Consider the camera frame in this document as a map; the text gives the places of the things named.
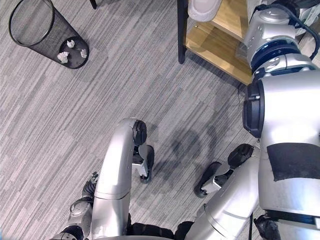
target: floor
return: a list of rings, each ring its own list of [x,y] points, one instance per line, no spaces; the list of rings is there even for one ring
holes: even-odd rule
[[[191,52],[178,63],[175,0],[97,0],[97,10],[88,0],[52,1],[89,45],[79,69],[16,45],[8,20],[18,0],[0,1],[3,239],[59,232],[115,125],[131,116],[146,122],[155,149],[152,182],[132,178],[132,221],[173,231],[193,221],[210,197],[193,193],[206,166],[255,142],[242,127],[245,86]],[[255,227],[252,239],[261,239]]]

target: black metal frame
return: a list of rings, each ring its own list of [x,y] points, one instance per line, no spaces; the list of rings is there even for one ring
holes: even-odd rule
[[[186,59],[186,37],[188,21],[188,2],[189,0],[177,0],[177,17],[178,17],[178,60],[183,64]]]
[[[93,7],[93,9],[97,9],[97,3],[96,3],[96,0],[90,0],[90,3]]]
[[[49,5],[47,4],[47,2],[44,2],[45,4],[48,5],[48,7],[51,8],[52,10],[52,14],[51,14],[51,23],[50,23],[50,26],[49,26],[49,29],[45,32],[45,34],[41,37],[41,39],[39,41],[36,41],[32,44],[24,44],[23,42],[19,42],[18,40],[16,40],[14,38],[14,36],[12,35],[12,32],[11,32],[11,22],[12,22],[12,18],[14,17],[14,14],[15,14],[15,11],[18,9],[18,7],[20,6],[20,4],[22,4],[24,0],[21,0],[20,2],[18,2],[18,4],[15,6],[15,8],[13,9],[13,11],[11,12],[10,14],[10,18],[9,18],[9,24],[8,24],[8,28],[9,28],[9,35],[11,37],[11,39],[18,45],[22,46],[22,47],[32,47],[34,45],[37,45],[39,43],[41,43],[42,40],[44,40],[48,34],[50,33],[51,29],[53,28],[54,26],[54,21],[55,21],[55,7],[54,7],[54,4],[52,3],[51,0],[47,0]]]

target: black mesh trash can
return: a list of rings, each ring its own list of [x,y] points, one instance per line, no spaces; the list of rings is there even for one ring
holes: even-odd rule
[[[22,0],[11,13],[13,41],[67,67],[77,69],[89,57],[89,47],[51,0]]]

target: humanoid robot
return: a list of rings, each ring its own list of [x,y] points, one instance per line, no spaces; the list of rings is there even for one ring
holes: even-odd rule
[[[260,146],[242,144],[227,163],[212,163],[194,192],[205,197],[194,222],[169,229],[131,224],[132,167],[141,182],[152,178],[154,150],[147,128],[135,118],[114,130],[99,177],[94,173],[70,208],[69,220],[51,240],[234,240],[259,204],[254,220],[265,240],[320,239],[320,70],[311,59],[319,36],[299,20],[295,7],[260,5],[244,40],[252,83],[243,105],[243,126]],[[310,32],[316,49],[302,55],[296,28]]]

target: shelf leg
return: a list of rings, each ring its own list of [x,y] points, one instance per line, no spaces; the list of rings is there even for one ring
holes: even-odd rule
[[[188,20],[188,0],[177,0],[177,16],[178,16],[178,60],[180,64],[185,62],[187,48],[187,20]]]
[[[90,3],[93,7],[93,9],[97,9],[97,3],[96,3],[96,0],[90,0]]]

